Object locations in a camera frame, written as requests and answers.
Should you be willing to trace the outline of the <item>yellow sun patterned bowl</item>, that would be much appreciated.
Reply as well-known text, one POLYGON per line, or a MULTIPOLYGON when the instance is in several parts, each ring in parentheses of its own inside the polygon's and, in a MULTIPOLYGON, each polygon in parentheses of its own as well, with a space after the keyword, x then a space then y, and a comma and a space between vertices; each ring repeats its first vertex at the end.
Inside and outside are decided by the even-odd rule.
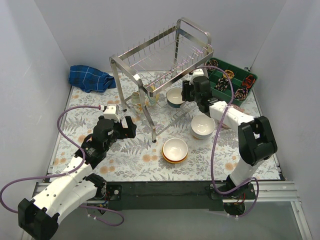
MULTIPOLYGON (((150 85, 147 87, 147 89, 150 92, 153 92, 156 89, 156 87, 154 85, 150 85)), ((147 96, 149 106, 152 107, 152 106, 156 105, 157 102, 159 101, 159 96, 160 96, 159 93, 157 93, 157 94, 154 93, 152 96, 147 96)))

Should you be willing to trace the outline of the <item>white grey-rimmed bowl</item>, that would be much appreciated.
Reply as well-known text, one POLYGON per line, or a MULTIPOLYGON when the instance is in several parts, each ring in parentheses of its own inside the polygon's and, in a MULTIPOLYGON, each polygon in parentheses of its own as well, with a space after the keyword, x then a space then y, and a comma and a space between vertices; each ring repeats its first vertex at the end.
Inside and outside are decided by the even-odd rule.
POLYGON ((216 128, 216 123, 207 115, 200 114, 193 117, 190 127, 192 134, 206 136, 213 134, 216 128))

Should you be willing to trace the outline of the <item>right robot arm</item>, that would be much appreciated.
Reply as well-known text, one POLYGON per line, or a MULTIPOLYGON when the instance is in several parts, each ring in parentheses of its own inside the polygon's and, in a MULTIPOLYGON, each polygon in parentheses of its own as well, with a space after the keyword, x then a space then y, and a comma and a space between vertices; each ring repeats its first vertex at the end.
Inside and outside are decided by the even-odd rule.
POLYGON ((182 99, 196 102, 198 109, 219 124, 226 125, 238 137, 240 159, 223 187, 213 186, 219 195, 237 199, 254 180, 253 174, 263 161, 278 150, 271 124, 267 117, 254 117, 233 108, 225 101, 212 95, 210 81, 206 76, 196 76, 193 80, 182 82, 182 99))

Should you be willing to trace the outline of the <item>plain white ribbed bowl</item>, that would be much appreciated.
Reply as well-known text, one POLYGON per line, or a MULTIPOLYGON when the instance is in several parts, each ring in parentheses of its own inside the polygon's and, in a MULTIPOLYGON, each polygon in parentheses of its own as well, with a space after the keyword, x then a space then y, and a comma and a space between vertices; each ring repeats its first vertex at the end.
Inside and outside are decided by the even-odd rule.
POLYGON ((197 134, 193 134, 193 136, 196 138, 196 139, 199 139, 199 140, 204 140, 204 139, 208 139, 210 138, 212 135, 197 135, 197 134))

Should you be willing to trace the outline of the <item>dark teal bowl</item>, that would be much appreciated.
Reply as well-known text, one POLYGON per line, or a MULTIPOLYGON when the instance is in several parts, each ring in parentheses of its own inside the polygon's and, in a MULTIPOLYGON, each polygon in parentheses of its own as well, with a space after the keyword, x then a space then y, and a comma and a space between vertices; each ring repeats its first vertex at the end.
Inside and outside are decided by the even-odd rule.
POLYGON ((185 103, 182 98, 182 88, 174 87, 167 91, 166 100, 170 107, 180 108, 185 103))

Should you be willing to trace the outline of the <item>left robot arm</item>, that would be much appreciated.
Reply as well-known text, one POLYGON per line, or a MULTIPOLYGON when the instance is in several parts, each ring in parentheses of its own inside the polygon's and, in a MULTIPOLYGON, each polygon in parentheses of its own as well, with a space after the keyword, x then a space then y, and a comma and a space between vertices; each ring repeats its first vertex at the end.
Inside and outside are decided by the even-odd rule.
POLYGON ((49 240, 59 224, 83 202, 101 200, 107 193, 106 180, 93 170, 106 157, 117 140, 133 139, 137 126, 130 116, 121 121, 98 118, 93 132, 85 137, 81 148, 54 180, 31 200, 24 198, 17 207, 18 225, 36 240, 49 240))

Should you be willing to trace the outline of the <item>orange and white bowl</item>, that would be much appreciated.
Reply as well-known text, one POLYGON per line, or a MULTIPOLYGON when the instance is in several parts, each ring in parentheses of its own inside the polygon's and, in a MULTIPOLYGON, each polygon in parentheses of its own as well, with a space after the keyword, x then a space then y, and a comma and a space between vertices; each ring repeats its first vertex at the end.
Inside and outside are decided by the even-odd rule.
POLYGON ((180 138, 171 138, 167 140, 163 146, 166 157, 170 160, 181 160, 189 151, 186 142, 180 138))

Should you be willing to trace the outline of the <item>cream floral bowl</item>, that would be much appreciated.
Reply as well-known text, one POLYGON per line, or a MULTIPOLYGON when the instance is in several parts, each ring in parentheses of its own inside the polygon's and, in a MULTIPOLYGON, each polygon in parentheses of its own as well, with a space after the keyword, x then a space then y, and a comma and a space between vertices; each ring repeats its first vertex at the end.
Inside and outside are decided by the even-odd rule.
POLYGON ((142 114, 144 111, 144 106, 147 106, 147 98, 144 97, 144 104, 142 104, 140 99, 140 92, 133 92, 131 95, 131 104, 138 114, 142 114))

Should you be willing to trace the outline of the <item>red patterned bowl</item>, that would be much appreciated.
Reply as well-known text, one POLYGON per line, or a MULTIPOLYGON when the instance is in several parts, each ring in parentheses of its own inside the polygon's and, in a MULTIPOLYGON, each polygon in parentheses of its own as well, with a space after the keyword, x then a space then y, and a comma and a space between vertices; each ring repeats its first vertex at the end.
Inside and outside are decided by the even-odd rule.
POLYGON ((241 110, 242 110, 239 106, 234 105, 234 104, 232 104, 231 107, 234 108, 234 109, 236 109, 236 110, 238 110, 238 111, 241 111, 241 110))

